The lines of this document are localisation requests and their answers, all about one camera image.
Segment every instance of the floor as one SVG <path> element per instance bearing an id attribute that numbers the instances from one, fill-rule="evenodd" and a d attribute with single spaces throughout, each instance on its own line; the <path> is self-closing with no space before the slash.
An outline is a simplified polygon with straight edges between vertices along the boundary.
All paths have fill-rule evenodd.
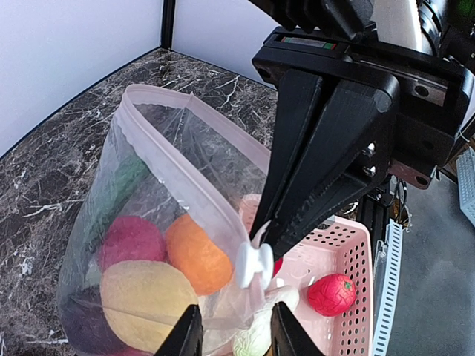
<path id="1" fill-rule="evenodd" d="M 475 355 L 475 228 L 442 177 L 409 187 L 399 297 L 388 355 Z"/>

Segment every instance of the white wall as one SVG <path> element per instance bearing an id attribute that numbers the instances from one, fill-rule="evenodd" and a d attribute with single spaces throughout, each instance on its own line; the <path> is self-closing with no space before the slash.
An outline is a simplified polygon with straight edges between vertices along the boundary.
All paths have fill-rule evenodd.
<path id="1" fill-rule="evenodd" d="M 162 0 L 0 0 L 0 157 L 75 95 L 160 45 Z"/>
<path id="2" fill-rule="evenodd" d="M 172 47 L 260 80 L 251 59 L 276 26 L 248 0 L 177 0 Z"/>

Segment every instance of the pink fruit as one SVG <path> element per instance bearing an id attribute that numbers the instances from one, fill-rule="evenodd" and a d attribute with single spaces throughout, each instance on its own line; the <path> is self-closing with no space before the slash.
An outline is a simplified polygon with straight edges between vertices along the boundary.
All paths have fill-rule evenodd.
<path id="1" fill-rule="evenodd" d="M 272 277 L 275 277 L 275 275 L 277 273 L 279 273 L 279 271 L 281 270 L 282 268 L 282 263 L 284 262 L 284 258 L 282 257 L 281 259 L 275 261 L 274 263 L 274 274 L 272 275 Z"/>
<path id="2" fill-rule="evenodd" d="M 165 240 L 153 223 L 141 217 L 117 217 L 99 251 L 99 267 L 105 271 L 122 261 L 164 261 L 165 258 Z"/>

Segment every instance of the pink plastic basket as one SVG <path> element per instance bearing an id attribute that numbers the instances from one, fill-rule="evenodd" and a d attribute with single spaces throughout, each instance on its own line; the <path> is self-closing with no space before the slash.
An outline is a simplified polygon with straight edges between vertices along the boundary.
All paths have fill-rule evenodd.
<path id="1" fill-rule="evenodd" d="M 260 196 L 249 195 L 240 215 L 251 228 Z M 373 268 L 370 234 L 358 222 L 336 217 L 325 230 L 315 229 L 284 256 L 270 288 L 294 286 L 301 293 L 295 316 L 327 356 L 371 355 L 373 343 Z M 355 283 L 357 299 L 337 317 L 323 317 L 307 302 L 307 289 L 320 278 L 346 274 Z"/>

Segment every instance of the orange fruit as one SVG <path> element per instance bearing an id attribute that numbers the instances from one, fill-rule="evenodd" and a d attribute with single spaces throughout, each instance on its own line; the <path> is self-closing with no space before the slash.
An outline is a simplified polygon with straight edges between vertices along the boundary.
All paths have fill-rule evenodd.
<path id="1" fill-rule="evenodd" d="M 166 232 L 168 258 L 182 271 L 198 295 L 210 295 L 222 289 L 232 277 L 228 256 L 206 232 L 185 214 L 176 219 Z"/>

